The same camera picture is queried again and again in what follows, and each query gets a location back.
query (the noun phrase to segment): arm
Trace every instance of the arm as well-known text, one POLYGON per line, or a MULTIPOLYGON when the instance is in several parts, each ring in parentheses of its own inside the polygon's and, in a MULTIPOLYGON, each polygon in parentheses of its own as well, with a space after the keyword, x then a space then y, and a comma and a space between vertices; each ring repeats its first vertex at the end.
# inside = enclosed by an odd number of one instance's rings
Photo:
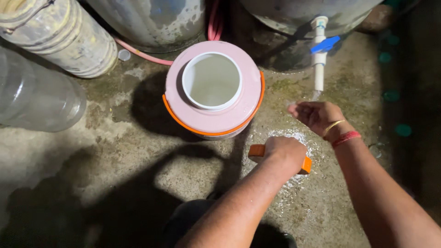
POLYGON ((227 192, 177 244, 179 248, 245 248, 274 196, 297 174, 306 147, 294 138, 271 137, 265 157, 227 192))
MULTIPOLYGON (((323 135, 324 129, 344 116, 325 102, 301 102, 288 109, 294 117, 323 135)), ((325 139, 337 140, 353 131, 347 122, 333 127, 325 139)), ((360 138, 335 148, 352 204, 373 247, 431 248, 441 245, 441 229, 389 176, 360 138)))

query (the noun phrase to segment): hand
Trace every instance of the hand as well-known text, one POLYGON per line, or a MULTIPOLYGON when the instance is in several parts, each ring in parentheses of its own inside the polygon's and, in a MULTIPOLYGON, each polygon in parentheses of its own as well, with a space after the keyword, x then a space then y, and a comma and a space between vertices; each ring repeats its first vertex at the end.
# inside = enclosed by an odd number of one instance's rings
MULTIPOLYGON (((288 106, 288 112, 321 137, 323 137, 325 129, 332 123, 339 120, 346 120, 340 108, 328 101, 299 101, 296 104, 288 106)), ((353 130, 354 128, 345 121, 333 127, 326 134, 326 137, 323 138, 329 142, 333 142, 337 140, 340 135, 353 130)))
POLYGON ((273 159, 271 165, 277 166, 279 169, 285 167, 293 175, 302 169, 306 151, 306 146, 295 138, 270 137, 265 143, 263 159, 273 159))

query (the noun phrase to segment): water hose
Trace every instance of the water hose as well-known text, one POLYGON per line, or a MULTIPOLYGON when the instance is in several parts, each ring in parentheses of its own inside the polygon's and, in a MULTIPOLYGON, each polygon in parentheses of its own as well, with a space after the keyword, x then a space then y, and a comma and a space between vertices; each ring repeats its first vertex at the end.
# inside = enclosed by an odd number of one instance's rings
MULTIPOLYGON (((217 15, 217 9, 219 7, 219 0, 215 0, 213 3, 213 8, 211 10, 210 20, 208 23, 208 40, 209 41, 218 41, 221 38, 222 30, 224 28, 224 20, 222 16, 217 15)), ((155 58, 153 56, 150 56, 148 54, 145 54, 138 49, 132 47, 131 45, 125 43, 119 38, 114 37, 115 41, 120 44, 125 49, 129 50, 133 54, 136 54, 140 56, 143 59, 146 59, 148 61, 158 63, 158 64, 164 64, 164 65, 172 65, 173 61, 171 60, 162 60, 155 58)))

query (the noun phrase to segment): red thread bracelet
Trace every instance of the red thread bracelet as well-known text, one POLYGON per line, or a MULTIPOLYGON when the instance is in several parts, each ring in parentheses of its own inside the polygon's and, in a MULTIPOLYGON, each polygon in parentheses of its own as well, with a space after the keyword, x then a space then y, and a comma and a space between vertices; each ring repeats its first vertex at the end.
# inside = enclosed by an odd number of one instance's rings
POLYGON ((337 146, 353 138, 361 138, 361 135, 357 131, 350 131, 342 134, 336 141, 332 143, 332 147, 336 148, 337 146))

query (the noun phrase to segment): wet concrete floor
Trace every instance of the wet concrete floor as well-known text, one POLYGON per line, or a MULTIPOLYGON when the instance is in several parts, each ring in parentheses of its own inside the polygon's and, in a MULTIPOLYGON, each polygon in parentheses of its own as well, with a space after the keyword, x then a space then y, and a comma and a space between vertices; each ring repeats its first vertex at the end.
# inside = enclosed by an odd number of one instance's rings
MULTIPOLYGON (((228 190, 255 166, 249 146, 280 135, 307 145, 312 171, 283 186, 263 221, 302 248, 369 246, 330 145, 285 111, 288 102, 312 98, 311 69, 262 69, 261 108, 249 128, 223 141, 201 141, 169 116, 161 99, 167 69, 132 56, 101 78, 78 79, 87 110, 63 132, 0 129, 0 227, 8 244, 155 247, 176 206, 228 190)), ((380 96, 377 40, 353 33, 328 58, 320 100, 338 104, 370 145, 380 139, 380 96)), ((379 161, 390 169, 387 145, 379 161)))

